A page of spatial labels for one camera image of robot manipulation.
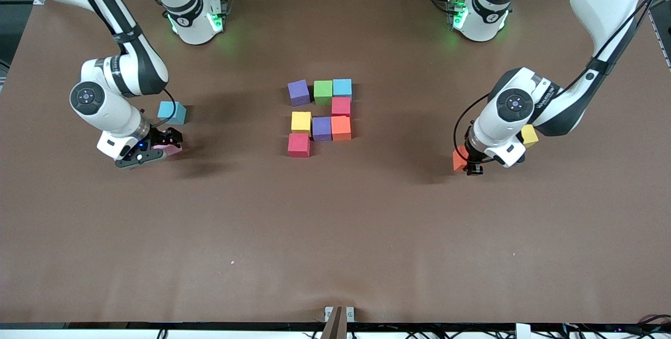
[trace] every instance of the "red cube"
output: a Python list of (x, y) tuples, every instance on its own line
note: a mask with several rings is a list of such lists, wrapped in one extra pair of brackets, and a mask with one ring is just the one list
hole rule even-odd
[(352, 114), (352, 100), (349, 97), (333, 97), (331, 100), (331, 115), (350, 117)]
[(310, 135), (289, 134), (288, 152), (289, 156), (294, 158), (310, 157)]

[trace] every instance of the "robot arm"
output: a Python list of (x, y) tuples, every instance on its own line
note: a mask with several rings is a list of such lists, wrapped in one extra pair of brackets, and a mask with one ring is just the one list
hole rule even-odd
[(454, 29), (474, 41), (487, 41), (503, 28), (512, 0), (463, 0), (451, 19)]
[(172, 30), (190, 45), (201, 45), (223, 31), (225, 0), (160, 0)]
[(572, 131), (637, 26), (639, 0), (571, 0), (573, 11), (585, 26), (594, 53), (585, 70), (567, 89), (527, 68), (506, 72), (489, 94), (488, 103), (468, 129), (467, 171), (481, 174), (480, 163), (491, 157), (504, 167), (524, 159), (520, 131), (533, 124), (545, 136)]
[(149, 45), (122, 0), (55, 0), (96, 12), (122, 51), (114, 57), (82, 65), (80, 82), (72, 88), (70, 105), (86, 122), (103, 131), (98, 149), (131, 167), (165, 157), (155, 145), (180, 146), (174, 129), (160, 132), (125, 97), (158, 94), (168, 83), (168, 71)]

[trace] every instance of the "yellow cube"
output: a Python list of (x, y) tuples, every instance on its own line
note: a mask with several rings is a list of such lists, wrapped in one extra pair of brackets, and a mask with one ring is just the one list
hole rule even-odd
[(311, 112), (294, 111), (291, 113), (291, 133), (307, 134), (310, 136), (310, 125), (312, 123)]
[(524, 140), (522, 143), (527, 148), (534, 145), (535, 143), (538, 143), (538, 135), (536, 134), (534, 126), (527, 124), (526, 126), (522, 127), (522, 140)]

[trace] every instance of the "purple cube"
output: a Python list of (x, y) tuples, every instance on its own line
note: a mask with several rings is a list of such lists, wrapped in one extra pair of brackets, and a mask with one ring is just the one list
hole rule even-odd
[(331, 141), (331, 117), (312, 118), (312, 140)]
[(310, 103), (310, 92), (307, 91), (307, 81), (300, 80), (287, 84), (292, 106), (307, 105)]

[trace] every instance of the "brown table surface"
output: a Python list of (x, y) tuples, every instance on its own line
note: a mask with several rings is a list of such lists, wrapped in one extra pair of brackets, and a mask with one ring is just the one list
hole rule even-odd
[[(570, 136), (466, 177), (451, 172), (451, 132), (469, 103), (508, 69), (567, 84), (585, 66), (568, 0), (515, 0), (489, 43), (450, 33), (428, 0), (235, 0), (203, 46), (153, 0), (126, 2), (189, 109), (189, 150), (116, 169), (68, 105), (81, 64), (115, 44), (92, 13), (35, 7), (0, 99), (3, 322), (671, 311), (671, 91), (649, 21)], [(293, 109), (286, 84), (339, 77), (354, 81), (355, 139), (288, 158), (292, 110), (328, 108)], [(132, 103), (155, 115), (161, 100)]]

